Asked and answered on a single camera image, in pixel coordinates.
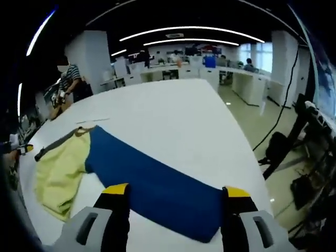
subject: floor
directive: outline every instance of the floor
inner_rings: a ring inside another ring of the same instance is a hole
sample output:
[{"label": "floor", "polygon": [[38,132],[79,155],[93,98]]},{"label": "floor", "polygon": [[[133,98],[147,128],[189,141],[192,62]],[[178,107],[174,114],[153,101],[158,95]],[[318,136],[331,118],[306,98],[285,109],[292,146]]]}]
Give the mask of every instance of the floor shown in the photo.
[{"label": "floor", "polygon": [[[229,110],[239,123],[251,148],[254,148],[274,126],[280,113],[280,107],[271,101],[266,101],[265,110],[260,115],[260,107],[248,106],[232,92],[230,86],[220,86],[219,96],[227,104]],[[287,135],[295,122],[297,115],[294,109],[284,109],[281,119],[273,132],[279,131]],[[262,159],[272,134],[255,150],[256,158]],[[283,160],[279,169],[266,181],[274,217],[286,229],[298,224],[306,214],[303,207],[297,211],[293,203],[290,184],[300,174],[309,170],[304,149],[291,151]],[[267,165],[261,166],[264,171]]]}]

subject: white desk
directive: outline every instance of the white desk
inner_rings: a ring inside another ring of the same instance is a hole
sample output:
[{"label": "white desk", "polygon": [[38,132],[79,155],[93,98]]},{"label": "white desk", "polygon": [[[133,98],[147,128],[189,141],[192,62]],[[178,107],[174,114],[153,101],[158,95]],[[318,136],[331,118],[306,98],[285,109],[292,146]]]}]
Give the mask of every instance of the white desk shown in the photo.
[{"label": "white desk", "polygon": [[[106,118],[110,120],[76,124]],[[52,244],[59,237],[63,222],[48,214],[36,201],[34,155],[75,127],[94,124],[208,185],[245,189],[259,210],[272,213],[265,181],[253,151],[209,83],[202,79],[150,82],[81,100],[55,121],[46,122],[30,141],[34,150],[21,157],[20,182],[31,221],[44,244]],[[102,190],[103,186],[94,174],[84,175],[71,216],[85,206],[93,206]],[[220,232],[209,244],[202,244],[133,211],[130,225],[128,252],[222,250]]]}]

